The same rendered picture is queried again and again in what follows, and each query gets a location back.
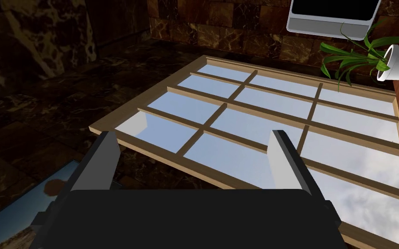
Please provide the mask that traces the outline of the landscape picture on wall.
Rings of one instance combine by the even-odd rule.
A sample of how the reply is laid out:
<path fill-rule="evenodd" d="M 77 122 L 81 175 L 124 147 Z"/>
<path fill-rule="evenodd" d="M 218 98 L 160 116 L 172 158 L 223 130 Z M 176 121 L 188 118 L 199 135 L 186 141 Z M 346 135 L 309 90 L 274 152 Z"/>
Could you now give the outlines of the landscape picture on wall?
<path fill-rule="evenodd" d="M 46 210 L 56 199 L 55 196 L 51 197 L 44 193 L 46 183 L 53 179 L 67 181 L 78 164 L 76 161 L 71 161 L 0 211 L 0 243 L 27 228 L 38 212 Z"/>

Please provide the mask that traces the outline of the grey microwave oven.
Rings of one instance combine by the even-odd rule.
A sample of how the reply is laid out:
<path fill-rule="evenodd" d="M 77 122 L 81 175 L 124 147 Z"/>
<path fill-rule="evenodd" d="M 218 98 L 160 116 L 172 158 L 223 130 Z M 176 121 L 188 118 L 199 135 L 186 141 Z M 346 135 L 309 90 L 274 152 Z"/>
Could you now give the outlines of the grey microwave oven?
<path fill-rule="evenodd" d="M 382 0 L 291 0 L 289 32 L 362 40 Z"/>

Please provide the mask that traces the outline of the green plant in white pot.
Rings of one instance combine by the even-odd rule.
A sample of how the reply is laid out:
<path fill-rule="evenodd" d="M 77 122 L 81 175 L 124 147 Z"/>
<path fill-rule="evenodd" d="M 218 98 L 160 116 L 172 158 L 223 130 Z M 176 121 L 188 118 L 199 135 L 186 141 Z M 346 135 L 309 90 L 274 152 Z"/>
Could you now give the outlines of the green plant in white pot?
<path fill-rule="evenodd" d="M 322 42 L 320 50 L 330 54 L 330 56 L 323 60 L 321 71 L 327 77 L 330 77 L 331 75 L 326 68 L 326 64 L 333 61 L 340 61 L 339 69 L 335 72 L 335 79 L 337 81 L 345 79 L 350 86 L 352 85 L 350 77 L 352 70 L 364 66 L 371 66 L 371 71 L 377 71 L 377 76 L 374 79 L 374 82 L 377 84 L 381 84 L 385 80 L 399 80 L 399 36 L 382 37 L 369 41 L 369 34 L 378 25 L 379 23 L 375 23 L 370 26 L 364 36 L 364 45 L 360 45 L 345 36 L 355 46 L 366 50 L 367 55 L 359 54 L 353 50 L 347 52 Z"/>

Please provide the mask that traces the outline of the wooden framed window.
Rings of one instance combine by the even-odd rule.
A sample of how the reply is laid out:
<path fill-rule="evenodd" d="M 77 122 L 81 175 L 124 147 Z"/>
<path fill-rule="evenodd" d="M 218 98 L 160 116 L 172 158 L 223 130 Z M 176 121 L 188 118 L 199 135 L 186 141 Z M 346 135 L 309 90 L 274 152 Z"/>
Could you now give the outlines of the wooden framed window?
<path fill-rule="evenodd" d="M 399 249 L 399 108 L 392 91 L 201 56 L 90 125 L 219 188 L 296 185 L 274 130 L 341 217 L 344 240 Z"/>

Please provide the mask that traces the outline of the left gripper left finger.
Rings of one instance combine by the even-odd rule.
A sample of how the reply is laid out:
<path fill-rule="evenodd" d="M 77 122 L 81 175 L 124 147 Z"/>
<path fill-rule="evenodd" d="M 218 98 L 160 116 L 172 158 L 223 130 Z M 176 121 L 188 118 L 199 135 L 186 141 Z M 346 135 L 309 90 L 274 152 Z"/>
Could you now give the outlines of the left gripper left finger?
<path fill-rule="evenodd" d="M 70 191 L 109 190 L 120 148 L 114 131 L 103 131 L 69 178 Z"/>

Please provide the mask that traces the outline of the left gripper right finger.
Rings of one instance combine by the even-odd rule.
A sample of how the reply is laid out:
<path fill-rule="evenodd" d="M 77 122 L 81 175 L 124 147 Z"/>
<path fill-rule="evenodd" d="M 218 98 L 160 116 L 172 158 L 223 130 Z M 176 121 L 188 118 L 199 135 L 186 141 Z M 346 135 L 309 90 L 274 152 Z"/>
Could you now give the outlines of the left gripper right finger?
<path fill-rule="evenodd" d="M 284 130 L 272 130 L 267 157 L 277 189 L 302 189 L 312 196 L 322 192 Z"/>

